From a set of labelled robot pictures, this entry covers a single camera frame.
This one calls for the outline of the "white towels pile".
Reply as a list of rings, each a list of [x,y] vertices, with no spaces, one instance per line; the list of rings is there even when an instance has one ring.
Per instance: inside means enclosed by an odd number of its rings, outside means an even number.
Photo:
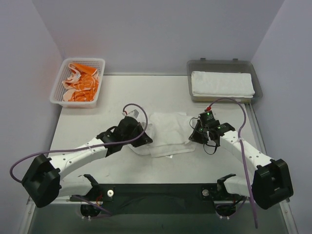
[[[195,151],[196,144],[189,140],[193,132],[191,116],[184,112],[152,113],[148,117],[146,134],[152,143],[129,148],[140,156],[163,157]]]

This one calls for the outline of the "white terry towel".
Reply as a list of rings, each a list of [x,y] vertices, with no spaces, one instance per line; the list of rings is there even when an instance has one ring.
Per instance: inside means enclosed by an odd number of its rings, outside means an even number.
[[[255,94],[249,73],[193,71],[191,85],[195,97],[252,98]]]

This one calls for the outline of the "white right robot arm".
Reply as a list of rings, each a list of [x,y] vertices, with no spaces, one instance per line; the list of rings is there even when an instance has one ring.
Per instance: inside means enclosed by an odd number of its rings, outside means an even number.
[[[254,202],[266,210],[293,196],[293,185],[287,163],[263,154],[244,140],[230,124],[221,124],[211,109],[197,117],[189,140],[207,146],[208,141],[215,148],[223,148],[243,164],[246,175],[226,175],[217,180],[217,190],[225,195],[252,197]]]

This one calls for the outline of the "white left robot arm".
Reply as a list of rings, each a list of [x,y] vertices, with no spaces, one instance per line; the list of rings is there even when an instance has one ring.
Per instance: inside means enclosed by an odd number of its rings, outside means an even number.
[[[118,126],[98,134],[84,146],[63,155],[45,157],[40,154],[32,161],[21,183],[38,208],[45,207],[61,196],[86,196],[91,190],[99,190],[99,183],[84,174],[74,180],[66,177],[95,160],[119,152],[123,146],[134,148],[150,144],[153,140],[146,134],[148,123],[126,116]]]

